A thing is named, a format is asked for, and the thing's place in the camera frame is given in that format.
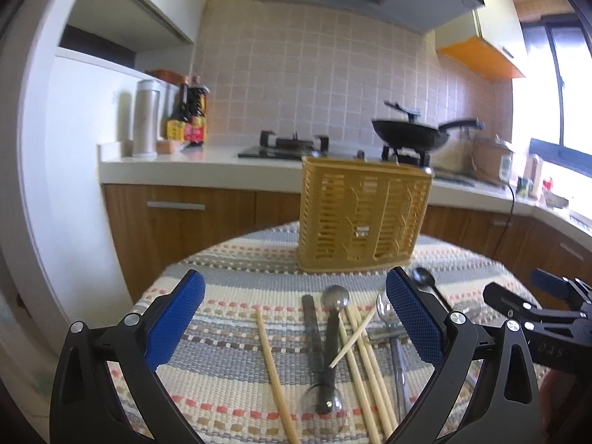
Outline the black wok with lid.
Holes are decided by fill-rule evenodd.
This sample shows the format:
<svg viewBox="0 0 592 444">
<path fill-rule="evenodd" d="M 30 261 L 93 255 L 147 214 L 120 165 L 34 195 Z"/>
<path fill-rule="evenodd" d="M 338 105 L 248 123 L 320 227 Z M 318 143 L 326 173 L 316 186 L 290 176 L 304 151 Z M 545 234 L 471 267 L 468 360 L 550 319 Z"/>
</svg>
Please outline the black wok with lid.
<svg viewBox="0 0 592 444">
<path fill-rule="evenodd" d="M 456 128 L 476 128 L 483 130 L 485 123 L 481 119 L 470 117 L 441 123 L 431 127 L 418 122 L 421 113 L 415 109 L 402 107 L 398 103 L 387 100 L 383 102 L 387 107 L 399 111 L 407 116 L 400 119 L 372 119 L 372 126 L 378 137 L 393 150 L 401 148 L 420 152 L 432 152 L 444 147 L 450 138 L 450 130 Z"/>
</svg>

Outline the clear plastic fork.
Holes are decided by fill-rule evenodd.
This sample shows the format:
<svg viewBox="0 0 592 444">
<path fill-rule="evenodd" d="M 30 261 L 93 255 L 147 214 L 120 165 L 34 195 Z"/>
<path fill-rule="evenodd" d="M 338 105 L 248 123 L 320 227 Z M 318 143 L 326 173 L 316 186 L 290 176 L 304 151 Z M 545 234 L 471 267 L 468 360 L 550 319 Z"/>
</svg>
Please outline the clear plastic fork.
<svg viewBox="0 0 592 444">
<path fill-rule="evenodd" d="M 410 409 L 406 371 L 403 369 L 402 350 L 400 338 L 403 336 L 403 325 L 399 321 L 389 299 L 385 293 L 381 293 L 376 299 L 376 311 L 378 317 L 386 325 L 391 360 L 394 370 L 394 390 L 396 396 L 396 416 L 401 422 Z"/>
</svg>

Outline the soy sauce bottle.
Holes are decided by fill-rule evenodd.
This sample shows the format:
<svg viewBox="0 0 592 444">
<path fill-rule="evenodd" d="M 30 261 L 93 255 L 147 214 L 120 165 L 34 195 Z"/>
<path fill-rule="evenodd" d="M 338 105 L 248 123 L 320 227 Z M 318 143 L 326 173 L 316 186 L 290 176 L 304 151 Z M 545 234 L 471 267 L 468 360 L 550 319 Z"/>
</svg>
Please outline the soy sauce bottle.
<svg viewBox="0 0 592 444">
<path fill-rule="evenodd" d="M 179 86 L 179 97 L 168 122 L 166 123 L 166 138 L 174 141 L 186 140 L 186 126 L 191 124 L 188 109 L 189 78 L 185 77 Z"/>
</svg>

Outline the silver thermos bottle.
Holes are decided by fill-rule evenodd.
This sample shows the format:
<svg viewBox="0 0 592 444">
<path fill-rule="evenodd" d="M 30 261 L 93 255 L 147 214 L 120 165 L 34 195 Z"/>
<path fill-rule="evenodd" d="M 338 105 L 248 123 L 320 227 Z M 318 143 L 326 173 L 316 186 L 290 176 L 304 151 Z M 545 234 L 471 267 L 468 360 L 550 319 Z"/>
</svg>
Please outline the silver thermos bottle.
<svg viewBox="0 0 592 444">
<path fill-rule="evenodd" d="M 138 82 L 134 99 L 134 129 L 132 155 L 150 157 L 157 153 L 159 84 L 156 80 Z"/>
</svg>

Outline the window frame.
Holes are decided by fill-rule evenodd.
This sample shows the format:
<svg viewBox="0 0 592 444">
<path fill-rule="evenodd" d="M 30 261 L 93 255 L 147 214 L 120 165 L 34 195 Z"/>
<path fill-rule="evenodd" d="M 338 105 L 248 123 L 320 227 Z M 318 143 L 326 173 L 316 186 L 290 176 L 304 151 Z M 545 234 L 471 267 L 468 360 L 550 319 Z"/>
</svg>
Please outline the window frame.
<svg viewBox="0 0 592 444">
<path fill-rule="evenodd" d="M 530 154 L 591 174 L 591 37 L 573 14 L 522 25 L 527 77 L 519 99 Z"/>
</svg>

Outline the wooden chopstick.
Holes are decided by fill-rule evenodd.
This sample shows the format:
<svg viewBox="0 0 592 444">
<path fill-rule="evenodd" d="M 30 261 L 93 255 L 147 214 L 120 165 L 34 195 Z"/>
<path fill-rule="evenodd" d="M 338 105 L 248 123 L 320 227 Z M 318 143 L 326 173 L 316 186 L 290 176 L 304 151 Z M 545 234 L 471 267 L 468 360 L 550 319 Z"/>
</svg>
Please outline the wooden chopstick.
<svg viewBox="0 0 592 444">
<path fill-rule="evenodd" d="M 286 402 L 286 399 L 285 399 L 285 396 L 284 396 L 284 393 L 282 390 L 279 374 L 277 372 L 277 368 L 275 366 L 275 362 L 274 362 L 273 355 L 272 355 L 272 348 L 271 348 L 271 345 L 269 343 L 269 339 L 267 336 L 265 322 L 264 322 L 263 315 L 262 315 L 260 309 L 256 310 L 256 319 L 257 319 L 257 326 L 258 326 L 258 332 L 259 332 L 259 339 L 260 339 L 260 343 L 261 343 L 261 349 L 263 352 L 264 361 L 265 361 L 266 368 L 267 368 L 268 375 L 269 375 L 269 379 L 270 379 L 272 394 L 273 394 L 275 403 L 278 408 L 279 416 L 280 416 L 284 431 L 286 433 L 288 441 L 291 444 L 299 444 L 300 439 L 297 434 L 296 427 L 293 423 L 291 413 L 288 408 L 288 405 L 287 405 L 287 402 Z"/>
<path fill-rule="evenodd" d="M 333 369 L 341 361 L 341 359 L 349 352 L 349 350 L 357 343 L 360 336 L 365 332 L 366 327 L 376 314 L 376 310 L 372 309 L 368 312 L 364 320 L 359 324 L 358 328 L 350 336 L 349 340 L 342 346 L 339 353 L 329 364 L 329 368 Z"/>
<path fill-rule="evenodd" d="M 363 321 L 357 305 L 349 303 L 346 307 L 346 315 L 349 321 L 350 328 L 353 332 L 358 328 Z M 394 408 L 389 396 L 389 391 L 386 389 L 381 370 L 379 369 L 375 353 L 372 346 L 365 341 L 366 331 L 360 336 L 356 345 L 362 359 L 366 375 L 372 381 L 372 388 L 374 390 L 374 398 L 376 406 L 378 407 L 378 414 L 380 417 L 381 427 L 384 437 L 389 437 L 398 425 L 398 421 L 394 414 Z"/>
<path fill-rule="evenodd" d="M 381 422 L 378 414 L 378 407 L 375 403 L 372 381 L 368 375 L 367 380 L 362 379 L 358 363 L 356 361 L 354 345 L 346 353 L 349 371 L 353 380 L 355 393 L 364 420 L 366 432 L 370 443 L 380 444 L 382 442 Z"/>
</svg>

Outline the white kitchen countertop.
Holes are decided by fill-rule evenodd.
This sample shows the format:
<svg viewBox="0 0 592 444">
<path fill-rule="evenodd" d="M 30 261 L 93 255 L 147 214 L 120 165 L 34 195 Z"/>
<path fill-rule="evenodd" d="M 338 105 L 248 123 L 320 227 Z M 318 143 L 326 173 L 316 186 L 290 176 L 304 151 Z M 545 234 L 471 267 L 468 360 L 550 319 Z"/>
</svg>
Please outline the white kitchen countertop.
<svg viewBox="0 0 592 444">
<path fill-rule="evenodd" d="M 302 164 L 299 162 L 240 158 L 238 153 L 238 147 L 205 147 L 180 154 L 127 157 L 122 142 L 103 143 L 98 147 L 99 181 L 117 185 L 175 185 L 284 194 L 301 191 Z M 508 189 L 480 182 L 471 188 L 436 179 L 428 203 L 531 216 L 585 249 L 591 248 L 590 230 L 576 225 L 569 212 L 553 211 L 527 198 L 512 198 Z"/>
</svg>

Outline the orange wall cabinet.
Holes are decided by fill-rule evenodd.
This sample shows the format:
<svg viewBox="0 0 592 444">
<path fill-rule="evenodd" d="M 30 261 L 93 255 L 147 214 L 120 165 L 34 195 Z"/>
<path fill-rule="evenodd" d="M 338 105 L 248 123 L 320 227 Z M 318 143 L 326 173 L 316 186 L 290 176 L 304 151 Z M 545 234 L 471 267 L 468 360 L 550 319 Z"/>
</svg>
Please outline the orange wall cabinet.
<svg viewBox="0 0 592 444">
<path fill-rule="evenodd" d="M 435 49 L 490 81 L 525 76 L 526 44 L 513 0 L 485 0 L 435 30 Z"/>
</svg>

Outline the rice cooker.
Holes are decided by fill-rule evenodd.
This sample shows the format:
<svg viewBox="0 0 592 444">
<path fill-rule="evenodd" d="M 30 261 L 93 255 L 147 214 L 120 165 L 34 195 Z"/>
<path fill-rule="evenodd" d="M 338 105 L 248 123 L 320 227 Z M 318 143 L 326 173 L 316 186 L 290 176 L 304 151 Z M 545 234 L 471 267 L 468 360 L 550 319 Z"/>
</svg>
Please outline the rice cooker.
<svg viewBox="0 0 592 444">
<path fill-rule="evenodd" d="M 497 135 L 475 137 L 470 159 L 472 177 L 491 185 L 504 186 L 511 177 L 513 155 L 512 145 Z"/>
</svg>

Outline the dark vinegar bottle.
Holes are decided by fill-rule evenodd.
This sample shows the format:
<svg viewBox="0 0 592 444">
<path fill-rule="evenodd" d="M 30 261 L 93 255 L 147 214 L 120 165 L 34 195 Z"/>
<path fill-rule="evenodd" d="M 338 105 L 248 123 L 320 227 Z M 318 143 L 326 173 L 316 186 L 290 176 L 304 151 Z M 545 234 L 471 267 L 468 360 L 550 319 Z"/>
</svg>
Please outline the dark vinegar bottle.
<svg viewBox="0 0 592 444">
<path fill-rule="evenodd" d="M 210 89 L 201 82 L 200 75 L 191 77 L 188 88 L 188 109 L 191 116 L 191 145 L 200 147 L 206 139 L 207 102 Z"/>
</svg>

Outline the black gas stove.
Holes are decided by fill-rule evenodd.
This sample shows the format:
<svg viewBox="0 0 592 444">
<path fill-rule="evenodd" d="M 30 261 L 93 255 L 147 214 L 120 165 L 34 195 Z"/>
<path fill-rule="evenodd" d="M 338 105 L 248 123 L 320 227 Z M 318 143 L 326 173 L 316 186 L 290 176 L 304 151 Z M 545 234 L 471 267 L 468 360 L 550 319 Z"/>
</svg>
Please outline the black gas stove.
<svg viewBox="0 0 592 444">
<path fill-rule="evenodd" d="M 281 161 L 301 161 L 303 157 L 357 158 L 367 160 L 363 149 L 336 151 L 330 148 L 328 135 L 316 135 L 313 139 L 301 139 L 295 132 L 291 137 L 277 137 L 276 133 L 262 130 L 259 144 L 248 147 L 238 153 L 238 158 L 280 159 Z M 381 161 L 398 162 L 420 167 L 420 157 L 411 149 L 394 150 L 386 145 L 382 147 Z"/>
</svg>

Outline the yellow plastic utensil basket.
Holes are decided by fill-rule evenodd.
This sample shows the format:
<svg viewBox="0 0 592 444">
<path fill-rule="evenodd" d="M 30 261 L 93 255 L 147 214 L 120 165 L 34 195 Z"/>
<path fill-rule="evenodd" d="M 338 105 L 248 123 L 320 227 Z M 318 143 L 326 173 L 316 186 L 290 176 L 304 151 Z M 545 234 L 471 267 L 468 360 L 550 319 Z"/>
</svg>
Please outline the yellow plastic utensil basket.
<svg viewBox="0 0 592 444">
<path fill-rule="evenodd" d="M 305 157 L 297 262 L 306 273 L 364 273 L 408 263 L 433 184 L 430 168 Z"/>
</svg>

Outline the metal spoon grey handle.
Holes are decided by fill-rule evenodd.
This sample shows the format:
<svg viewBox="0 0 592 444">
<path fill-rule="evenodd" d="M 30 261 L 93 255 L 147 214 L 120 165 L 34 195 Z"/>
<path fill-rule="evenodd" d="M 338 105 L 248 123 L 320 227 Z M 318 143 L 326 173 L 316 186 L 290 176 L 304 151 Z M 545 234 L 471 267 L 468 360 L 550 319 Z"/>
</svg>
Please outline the metal spoon grey handle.
<svg viewBox="0 0 592 444">
<path fill-rule="evenodd" d="M 321 303 L 328 311 L 327 331 L 324 344 L 324 369 L 321 375 L 316 412 L 330 415 L 337 408 L 335 403 L 335 369 L 331 362 L 338 354 L 339 312 L 349 302 L 349 291 L 340 285 L 326 287 L 321 296 Z"/>
</svg>

